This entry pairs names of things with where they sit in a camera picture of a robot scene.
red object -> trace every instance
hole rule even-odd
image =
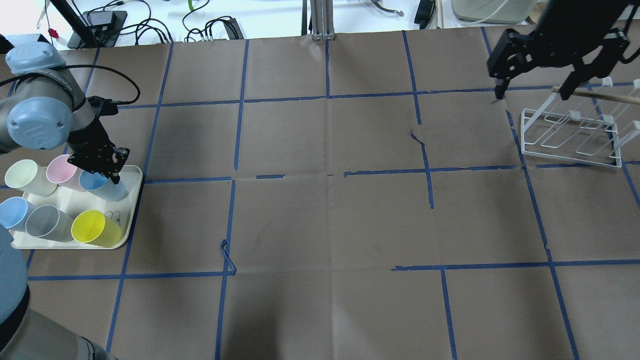
[[[49,29],[49,35],[50,35],[52,38],[59,38],[59,37],[60,37],[60,35],[58,35],[58,32],[57,32],[57,31],[55,31],[55,30],[53,30],[53,29]]]

yellow cup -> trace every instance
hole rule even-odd
[[[112,247],[120,241],[122,230],[100,211],[87,210],[78,215],[71,225],[71,235],[81,243]]]

cup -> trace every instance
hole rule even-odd
[[[0,204],[0,225],[7,230],[26,232],[27,218],[36,206],[22,197],[14,196]]]
[[[47,167],[47,179],[65,188],[83,192],[84,189],[79,182],[82,169],[70,164],[67,159],[69,159],[69,154],[60,155],[51,160]]]
[[[71,240],[73,219],[53,205],[43,205],[33,210],[27,218],[27,234],[34,238],[67,242]]]
[[[120,241],[122,230],[100,211],[87,210],[74,220],[71,235],[81,243],[112,247]]]
[[[11,165],[4,175],[4,183],[10,188],[39,196],[51,195],[58,187],[47,180],[43,167],[29,159]]]
[[[90,173],[82,171],[80,174],[80,186],[86,191],[107,201],[118,201],[127,195],[127,188],[122,179],[119,183],[114,184],[108,178],[99,173]]]

white cord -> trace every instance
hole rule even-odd
[[[466,22],[466,23],[464,23],[464,24],[462,24],[462,25],[463,25],[463,26],[469,26],[469,25],[474,25],[474,24],[480,24],[481,22],[485,22],[485,21],[487,21],[487,20],[490,20],[492,17],[494,17],[494,16],[495,16],[495,14],[497,14],[500,10],[502,10],[502,8],[504,7],[504,5],[507,5],[507,3],[508,3],[508,2],[509,2],[509,0],[504,0],[504,1],[502,2],[502,4],[500,4],[500,6],[498,6],[498,8],[497,8],[497,9],[495,9],[495,11],[494,11],[491,15],[489,15],[489,16],[487,16],[487,17],[485,17],[484,19],[482,19],[482,20],[478,20],[478,21],[474,21],[474,22]]]

tray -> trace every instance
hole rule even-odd
[[[20,231],[10,231],[13,236],[11,245],[16,249],[88,249],[88,250],[109,250],[116,249],[127,241],[133,213],[136,209],[136,201],[142,185],[142,171],[135,165],[125,165],[120,172],[120,181],[127,188],[127,196],[116,202],[107,202],[90,192],[77,192],[69,188],[59,186],[49,196],[37,196],[32,193],[24,193],[22,197],[32,202],[35,206],[54,205],[62,212],[72,218],[76,218],[86,210],[99,210],[110,216],[120,224],[122,238],[112,247],[100,247],[85,244],[73,240],[69,234],[69,242],[51,241],[38,239]]]

